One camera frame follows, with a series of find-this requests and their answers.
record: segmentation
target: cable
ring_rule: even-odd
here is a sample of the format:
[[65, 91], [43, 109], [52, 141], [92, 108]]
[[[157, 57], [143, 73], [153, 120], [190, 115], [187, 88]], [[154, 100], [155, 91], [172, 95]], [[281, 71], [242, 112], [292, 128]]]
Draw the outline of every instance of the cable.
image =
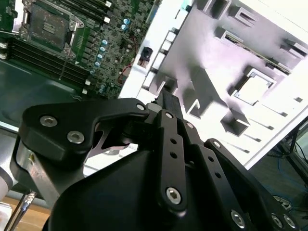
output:
[[303, 157], [304, 157], [306, 163], [308, 163], [308, 160], [307, 160], [307, 158], [306, 158], [306, 156], [305, 156], [305, 154], [304, 154], [303, 149], [301, 148], [301, 146], [299, 146], [299, 144], [298, 144], [297, 142], [295, 142], [295, 144], [297, 144], [297, 146], [299, 147], [300, 151], [301, 151], [302, 154], [303, 154]]
[[32, 204], [35, 196], [36, 196], [36, 192], [32, 191], [31, 193], [27, 194], [22, 197], [22, 199], [20, 200], [20, 202], [23, 204], [20, 206], [20, 204], [18, 204], [19, 206], [16, 207], [16, 209], [14, 210], [14, 214], [15, 211], [17, 212], [18, 208], [20, 208], [19, 213], [16, 216], [16, 219], [14, 221], [14, 223], [12, 224], [11, 228], [7, 230], [9, 231], [14, 231], [17, 227], [17, 225], [19, 224], [19, 222], [21, 221], [21, 219], [23, 218], [23, 216], [25, 215], [26, 211], [29, 209], [30, 205]]
[[12, 213], [12, 215], [11, 215], [11, 217], [10, 217], [8, 223], [6, 224], [6, 226], [5, 226], [5, 228], [4, 228], [4, 231], [8, 231], [8, 230], [9, 230], [9, 227], [10, 227], [12, 221], [14, 220], [14, 217], [15, 217], [15, 215], [16, 215], [18, 209], [20, 208], [20, 206], [21, 206], [22, 203], [24, 202], [24, 199], [25, 199], [26, 196], [27, 196], [27, 193], [25, 193], [25, 194], [21, 197], [20, 201], [18, 202], [18, 205], [16, 206], [15, 210], [13, 211], [13, 213]]

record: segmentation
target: screw hole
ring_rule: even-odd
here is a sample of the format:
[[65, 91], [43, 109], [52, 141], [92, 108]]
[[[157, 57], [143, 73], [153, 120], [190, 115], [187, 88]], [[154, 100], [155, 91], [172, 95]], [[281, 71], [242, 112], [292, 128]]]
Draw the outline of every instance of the screw hole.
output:
[[177, 144], [176, 140], [175, 139], [170, 139], [171, 143], [173, 144]]
[[173, 158], [173, 159], [176, 159], [178, 156], [175, 154], [175, 153], [170, 153], [170, 156]]
[[217, 178], [221, 178], [221, 175], [218, 172], [215, 172], [215, 175], [217, 176]]

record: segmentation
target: red wire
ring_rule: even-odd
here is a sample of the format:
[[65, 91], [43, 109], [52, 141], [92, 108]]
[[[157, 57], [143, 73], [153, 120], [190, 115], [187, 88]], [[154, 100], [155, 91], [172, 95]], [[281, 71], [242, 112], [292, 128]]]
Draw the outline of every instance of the red wire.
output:
[[133, 43], [134, 43], [134, 47], [135, 47], [135, 54], [137, 55], [137, 47], [136, 47], [135, 37], [132, 36], [132, 39], [133, 39]]
[[125, 72], [128, 68], [130, 68], [130, 67], [131, 67], [131, 64], [128, 65], [127, 67], [125, 67], [125, 68], [123, 69], [123, 71], [122, 71], [122, 74], [124, 74], [124, 72]]

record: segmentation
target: capacitor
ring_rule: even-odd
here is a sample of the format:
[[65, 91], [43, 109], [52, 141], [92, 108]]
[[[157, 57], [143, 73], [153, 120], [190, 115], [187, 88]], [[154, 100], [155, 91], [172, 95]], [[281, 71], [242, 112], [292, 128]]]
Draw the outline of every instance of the capacitor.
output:
[[123, 24], [123, 25], [121, 26], [121, 29], [122, 29], [123, 31], [127, 31], [127, 30], [128, 30], [128, 27], [127, 27], [127, 25]]
[[107, 44], [108, 44], [108, 41], [104, 39], [104, 40], [102, 41], [102, 45], [106, 46]]
[[104, 92], [104, 91], [105, 91], [105, 89], [106, 89], [106, 85], [102, 84], [102, 85], [101, 85], [101, 89], [100, 89], [100, 90], [102, 90], [102, 92]]
[[124, 24], [126, 24], [126, 25], [129, 25], [129, 24], [130, 24], [130, 20], [129, 20], [128, 18], [125, 18], [125, 19], [123, 20], [123, 22], [124, 22]]

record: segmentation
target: silver metal part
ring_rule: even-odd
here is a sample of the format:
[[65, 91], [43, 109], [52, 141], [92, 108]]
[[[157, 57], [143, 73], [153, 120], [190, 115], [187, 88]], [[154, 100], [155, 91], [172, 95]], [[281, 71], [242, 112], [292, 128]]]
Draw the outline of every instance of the silver metal part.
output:
[[141, 105], [141, 104], [137, 104], [137, 107], [138, 107], [140, 110], [142, 110], [142, 111], [144, 111], [144, 110], [145, 110], [144, 106], [143, 106], [143, 105]]
[[181, 195], [179, 191], [175, 188], [167, 188], [166, 195], [173, 204], [178, 205], [179, 203], [181, 203]]
[[19, 166], [28, 171], [49, 207], [53, 207], [59, 196], [69, 186], [84, 178], [82, 168], [73, 172], [64, 172], [27, 149], [22, 142], [19, 143], [16, 161]]
[[230, 91], [230, 93], [231, 96], [250, 105], [254, 105], [258, 102], [262, 96], [276, 84], [274, 79], [252, 67], [249, 67], [245, 71], [245, 75], [248, 77], [245, 82], [241, 84], [238, 90]]
[[63, 49], [63, 54], [67, 55], [69, 58], [71, 59], [75, 59], [76, 58], [76, 55], [74, 52], [72, 52], [71, 48], [70, 47], [65, 47]]
[[168, 118], [170, 118], [170, 119], [172, 119], [172, 118], [173, 118], [173, 115], [172, 115], [172, 114], [170, 114], [169, 112], [166, 112], [166, 116], [167, 116]]
[[39, 119], [41, 125], [45, 126], [45, 127], [54, 127], [58, 124], [58, 121], [56, 120], [56, 118], [50, 116], [50, 115], [45, 115], [43, 117], [41, 117], [41, 119]]
[[203, 0], [198, 1], [198, 9], [203, 13], [220, 20], [231, 5], [231, 0]]
[[221, 124], [226, 132], [237, 137], [240, 137], [250, 126], [245, 115], [234, 109], [230, 109], [230, 111], [223, 117]]
[[3, 54], [0, 53], [0, 59], [6, 60], [7, 58], [8, 58], [7, 53], [3, 53]]
[[280, 227], [280, 228], [283, 227], [281, 221], [279, 220], [279, 218], [278, 218], [275, 214], [272, 214], [272, 215], [271, 215], [271, 218], [274, 220], [274, 222], [276, 223], [276, 225], [278, 225], [278, 227]]
[[162, 74], [160, 76], [155, 76], [149, 86], [149, 92], [158, 96], [163, 87], [174, 95], [178, 90], [178, 81]]
[[7, 49], [8, 48], [8, 43], [6, 43], [6, 42], [0, 42], [0, 48], [2, 48], [2, 49]]
[[0, 174], [0, 201], [8, 192], [8, 190], [11, 189], [12, 185], [9, 185], [10, 182], [7, 181], [12, 180], [13, 185], [17, 183], [10, 169], [10, 162], [16, 142], [16, 137], [17, 135], [14, 133], [0, 129], [0, 168], [7, 174], [7, 176]]
[[287, 215], [284, 215], [284, 219], [288, 223], [288, 225], [291, 226], [291, 228], [293, 228], [293, 229], [296, 228], [296, 226], [295, 226], [294, 222], [291, 220], [291, 218], [289, 218]]
[[234, 17], [240, 23], [249, 27], [253, 27], [255, 23], [259, 20], [256, 16], [254, 16], [252, 13], [250, 13], [243, 7], [233, 7], [229, 15]]
[[241, 229], [245, 228], [245, 221], [238, 212], [236, 212], [235, 210], [231, 210], [231, 217], [232, 217], [232, 220], [234, 221], [234, 223], [238, 227], [240, 227]]
[[191, 129], [193, 129], [193, 125], [192, 125], [190, 122], [187, 122], [186, 124], [187, 124], [187, 126], [189, 126]]
[[214, 144], [216, 147], [220, 148], [220, 144], [219, 144], [217, 141], [214, 141], [213, 144]]
[[67, 134], [67, 139], [68, 141], [70, 141], [71, 143], [75, 143], [75, 144], [81, 144], [84, 140], [85, 137], [84, 135], [79, 132], [79, 131], [70, 131]]
[[13, 26], [13, 33], [18, 34], [19, 33], [19, 29], [22, 26], [22, 22], [23, 22], [23, 18], [24, 18], [24, 4], [23, 4], [23, 0], [16, 0], [15, 1], [15, 9], [17, 12], [17, 17], [14, 18], [14, 26]]

